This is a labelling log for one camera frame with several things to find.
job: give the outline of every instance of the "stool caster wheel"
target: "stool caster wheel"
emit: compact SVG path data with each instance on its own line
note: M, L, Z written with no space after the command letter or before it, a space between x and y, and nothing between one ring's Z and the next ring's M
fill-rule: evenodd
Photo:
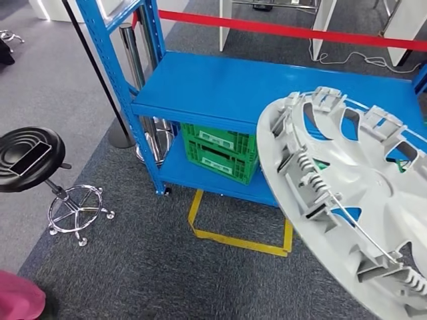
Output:
M56 235L57 232L58 232L58 231L56 230L56 229L54 229L54 228L49 227L49 233L50 233L51 235Z
M87 244L88 244L87 238L82 238L81 240L79 240L79 246L80 246L80 247L84 247Z
M107 213L107 219L111 220L113 219L116 216L116 212L114 211L110 211L109 213Z

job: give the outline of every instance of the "blue metal shelf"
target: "blue metal shelf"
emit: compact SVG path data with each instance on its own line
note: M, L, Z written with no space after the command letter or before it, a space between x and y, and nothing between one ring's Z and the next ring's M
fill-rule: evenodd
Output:
M260 168L254 174L249 185L243 185L199 167L187 160L181 133L174 140L169 153L160 168L160 178L162 181L177 185L277 206L277 202Z
M255 133L268 104L318 86L379 105L427 135L410 81L189 53L166 52L132 106L138 115Z
M425 86L427 67L411 83L394 78L166 52L156 0L125 0L107 21L102 18L96 0L76 0L76 3L159 194L165 192L164 183L168 181L275 205L261 172L257 172L251 184L244 186L197 167L187 160L180 135L159 169L141 126L139 115L255 133L259 115L271 101L292 91L313 91L318 86L327 86L338 88L365 105L379 105L412 130L427 136L427 129L420 121L421 112L414 92L415 87L423 90ZM132 101L129 90L135 92L135 89L123 75L110 34L138 5L144 5L147 14L158 66L146 86ZM427 149L420 141L409 140L419 148Z

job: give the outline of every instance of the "chrome stool base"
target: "chrome stool base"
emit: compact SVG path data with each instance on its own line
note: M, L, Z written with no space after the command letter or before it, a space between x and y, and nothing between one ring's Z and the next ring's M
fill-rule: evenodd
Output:
M18 39L20 43L24 43L25 41L23 38L15 35L14 32L10 30L0 30L0 38L5 42L12 41L14 39Z
M88 243L88 239L80 236L79 231L88 227L91 223L95 221L100 212L105 213L107 219L113 219L114 216L116 215L114 211L108 211L103 207L102 188L95 188L91 185L76 185L74 187L71 187L70 189L64 190L60 186L57 186L51 182L49 179L46 180L45 182L50 188L51 188L52 192L54 192L57 196L54 200L53 200L53 202L51 204L48 212L48 220L49 221L49 225L48 228L49 229L49 233L51 235L56 235L58 232L60 233L73 232L79 241L79 246L84 247ZM73 200L70 196L71 192L76 190L87 190L87 192L82 198L81 201L77 203ZM91 195L95 196L94 198L96 199L97 204L93 207L86 206L85 203ZM55 208L55 205L57 203L64 204L67 208L68 208L68 212L64 215L60 215L59 217L54 218L52 215L54 215L56 212L54 209ZM80 226L79 218L81 216L87 215L88 213L91 213L91 216L88 218L88 221ZM74 217L74 227L73 229L65 229L57 225L58 222L70 216Z

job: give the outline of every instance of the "shelf board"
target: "shelf board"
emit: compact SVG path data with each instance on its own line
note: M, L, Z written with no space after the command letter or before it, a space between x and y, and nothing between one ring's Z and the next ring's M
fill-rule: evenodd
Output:
M187 159L184 140L179 133L173 142L160 168L162 181L202 189L214 193L236 197L239 199L277 206L270 188L261 169L258 169L249 185L243 185L218 175L203 167L199 167Z
M167 52L134 100L139 115L255 133L271 102L319 86L378 105L427 136L410 81L225 57Z

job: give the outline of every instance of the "stool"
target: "stool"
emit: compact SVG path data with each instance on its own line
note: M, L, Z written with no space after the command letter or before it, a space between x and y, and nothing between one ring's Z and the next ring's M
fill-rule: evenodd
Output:
M23 40L21 37L14 34L11 30L0 30L0 39L6 42L12 41L14 39L18 39L20 43L24 43L25 41Z
M49 232L73 232L83 247L88 239L82 237L83 230L97 218L100 212L106 213L107 218L113 219L115 213L103 207L102 189L91 185L76 185L70 189L63 189L56 185L50 177L59 168L71 169L71 165L64 163L66 148L63 141L56 132L41 127L26 127L14 130L0 137L0 193L15 193L30 189L41 183L48 185L56 198L48 211ZM84 190L85 194L79 202L71 197L76 190ZM85 206L91 197L95 205ZM67 212L54 217L56 204L64 204ZM65 218L73 216L72 229L60 227L57 224ZM87 221L80 226L81 218Z

